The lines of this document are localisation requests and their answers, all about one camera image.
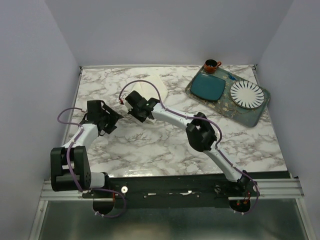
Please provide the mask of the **white cloth napkin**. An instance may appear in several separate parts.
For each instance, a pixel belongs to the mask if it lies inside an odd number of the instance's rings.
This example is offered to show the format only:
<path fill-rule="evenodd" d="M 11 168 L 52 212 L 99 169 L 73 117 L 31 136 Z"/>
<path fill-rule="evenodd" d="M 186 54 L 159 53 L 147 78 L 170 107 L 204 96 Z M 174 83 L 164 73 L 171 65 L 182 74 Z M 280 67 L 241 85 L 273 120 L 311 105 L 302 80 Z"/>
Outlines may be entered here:
<path fill-rule="evenodd" d="M 167 87 L 160 77 L 156 75 L 148 76 L 146 79 L 134 80 L 131 84 L 132 89 L 130 93 L 132 91 L 137 91 L 146 100 L 149 100 L 150 98 L 158 99 L 159 103 L 156 106 L 161 106 L 160 102 L 164 101 L 168 96 Z M 145 122 L 153 124 L 155 121 L 155 119 L 151 120 L 147 118 Z"/>

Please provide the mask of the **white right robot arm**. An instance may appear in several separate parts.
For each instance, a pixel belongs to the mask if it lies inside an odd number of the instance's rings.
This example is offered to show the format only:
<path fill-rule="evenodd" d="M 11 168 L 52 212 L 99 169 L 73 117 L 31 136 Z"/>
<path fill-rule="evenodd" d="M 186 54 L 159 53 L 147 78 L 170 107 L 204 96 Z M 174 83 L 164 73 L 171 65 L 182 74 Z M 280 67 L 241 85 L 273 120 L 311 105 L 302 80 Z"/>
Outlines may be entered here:
<path fill-rule="evenodd" d="M 222 170 L 230 182 L 230 191 L 234 195 L 241 196 L 247 192 L 250 177 L 246 171 L 239 169 L 235 162 L 229 160 L 227 154 L 218 147 L 216 132 L 203 113 L 190 115 L 166 109 L 160 100 L 156 98 L 146 100 L 135 90 L 125 98 L 124 105 L 128 108 L 128 114 L 142 123 L 146 119 L 151 119 L 184 130 L 189 145 L 195 151 L 206 154 Z"/>

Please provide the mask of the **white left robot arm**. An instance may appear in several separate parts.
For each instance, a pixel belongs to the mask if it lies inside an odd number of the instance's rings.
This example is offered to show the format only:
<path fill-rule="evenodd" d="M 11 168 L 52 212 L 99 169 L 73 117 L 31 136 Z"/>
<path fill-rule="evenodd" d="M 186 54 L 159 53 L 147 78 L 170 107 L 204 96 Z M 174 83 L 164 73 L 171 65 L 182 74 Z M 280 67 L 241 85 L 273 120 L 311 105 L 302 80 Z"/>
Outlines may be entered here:
<path fill-rule="evenodd" d="M 62 121 L 60 117 L 69 110 L 84 113 L 81 122 Z M 61 147 L 50 152 L 50 180 L 55 192 L 93 191 L 101 198 L 107 197 L 111 185 L 104 172 L 91 172 L 87 150 L 91 144 L 104 134 L 112 133 L 118 120 L 123 116 L 110 108 L 103 100 L 89 100 L 86 110 L 79 107 L 62 110 L 57 121 L 65 125 L 77 126 L 76 133 Z"/>

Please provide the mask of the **teal square plate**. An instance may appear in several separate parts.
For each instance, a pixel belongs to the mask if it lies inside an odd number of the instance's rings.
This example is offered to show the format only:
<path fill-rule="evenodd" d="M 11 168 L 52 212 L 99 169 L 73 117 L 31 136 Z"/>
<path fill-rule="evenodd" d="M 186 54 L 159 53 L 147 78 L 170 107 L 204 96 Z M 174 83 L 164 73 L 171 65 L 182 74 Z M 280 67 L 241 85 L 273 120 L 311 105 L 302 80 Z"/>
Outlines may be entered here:
<path fill-rule="evenodd" d="M 218 101 L 226 86 L 226 81 L 204 73 L 199 73 L 192 81 L 190 92 L 206 101 Z"/>

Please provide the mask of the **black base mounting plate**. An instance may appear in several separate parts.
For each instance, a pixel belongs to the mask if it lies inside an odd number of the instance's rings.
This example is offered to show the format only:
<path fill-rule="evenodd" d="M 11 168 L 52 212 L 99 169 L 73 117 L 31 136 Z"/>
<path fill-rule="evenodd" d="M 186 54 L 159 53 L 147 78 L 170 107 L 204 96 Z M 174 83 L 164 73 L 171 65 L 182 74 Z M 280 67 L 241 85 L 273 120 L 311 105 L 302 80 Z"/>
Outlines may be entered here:
<path fill-rule="evenodd" d="M 230 182 L 221 174 L 142 176 L 108 178 L 106 188 L 83 193 L 84 199 L 111 201 L 116 208 L 124 203 L 128 209 L 138 208 L 229 208 L 235 201 L 258 196 L 258 183 L 246 176 Z"/>

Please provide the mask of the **brown ceramic cup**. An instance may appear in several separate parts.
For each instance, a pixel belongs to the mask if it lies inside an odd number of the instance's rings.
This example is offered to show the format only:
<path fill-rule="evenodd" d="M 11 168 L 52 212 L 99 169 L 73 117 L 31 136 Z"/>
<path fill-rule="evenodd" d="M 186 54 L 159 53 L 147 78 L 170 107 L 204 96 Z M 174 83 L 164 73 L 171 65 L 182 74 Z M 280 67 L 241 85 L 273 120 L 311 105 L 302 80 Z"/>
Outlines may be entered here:
<path fill-rule="evenodd" d="M 216 61 L 213 59 L 208 59 L 203 65 L 203 69 L 208 74 L 214 74 L 216 70 L 222 65 L 221 61 Z"/>

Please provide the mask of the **green patterned tray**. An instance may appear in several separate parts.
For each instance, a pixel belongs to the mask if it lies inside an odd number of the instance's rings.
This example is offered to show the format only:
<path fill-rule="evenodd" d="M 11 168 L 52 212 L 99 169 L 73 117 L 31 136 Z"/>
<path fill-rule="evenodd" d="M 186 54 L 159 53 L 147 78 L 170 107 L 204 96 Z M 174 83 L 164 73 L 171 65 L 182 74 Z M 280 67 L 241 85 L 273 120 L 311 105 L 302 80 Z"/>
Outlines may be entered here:
<path fill-rule="evenodd" d="M 213 74 L 201 68 L 188 83 L 185 93 L 248 128 L 258 124 L 271 98 L 265 88 L 220 67 Z"/>

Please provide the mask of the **white blue striped plate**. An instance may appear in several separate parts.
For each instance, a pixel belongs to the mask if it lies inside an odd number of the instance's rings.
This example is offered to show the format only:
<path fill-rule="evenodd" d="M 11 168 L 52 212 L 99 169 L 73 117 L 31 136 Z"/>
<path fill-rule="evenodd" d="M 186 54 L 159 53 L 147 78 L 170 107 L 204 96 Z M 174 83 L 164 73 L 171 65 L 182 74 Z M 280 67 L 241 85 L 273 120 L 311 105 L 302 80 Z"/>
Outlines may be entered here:
<path fill-rule="evenodd" d="M 256 109 L 265 101 L 263 90 L 251 81 L 235 81 L 229 92 L 233 102 L 245 109 Z"/>

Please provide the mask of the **aluminium frame rail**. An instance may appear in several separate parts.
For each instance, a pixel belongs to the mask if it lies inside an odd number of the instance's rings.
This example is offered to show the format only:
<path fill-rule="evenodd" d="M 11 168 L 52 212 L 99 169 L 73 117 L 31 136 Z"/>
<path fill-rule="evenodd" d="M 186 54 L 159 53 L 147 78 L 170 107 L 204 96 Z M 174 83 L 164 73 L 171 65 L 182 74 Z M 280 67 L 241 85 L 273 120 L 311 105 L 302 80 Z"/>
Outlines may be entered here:
<path fill-rule="evenodd" d="M 304 197 L 304 192 L 297 178 L 276 178 L 276 179 L 255 179 L 258 189 L 259 189 L 259 200 L 270 200 L 270 199 L 300 199 Z M 126 187 L 121 187 L 120 190 L 116 190 L 124 194 L 125 197 L 129 197 L 129 193 L 133 193 L 133 190 L 129 188 L 129 183 L 126 183 Z M 201 191 L 196 190 L 183 190 L 178 191 L 178 196 L 183 197 L 200 197 Z M 142 194 L 142 197 L 146 199 L 147 197 L 159 196 L 155 191 L 147 190 L 146 193 Z M 89 201 L 90 199 L 96 201 L 111 201 L 111 197 L 101 198 L 95 196 L 91 191 L 84 191 L 81 193 L 77 190 L 69 191 L 53 191 L 51 182 L 45 181 L 42 185 L 42 190 L 40 194 L 40 201 Z"/>

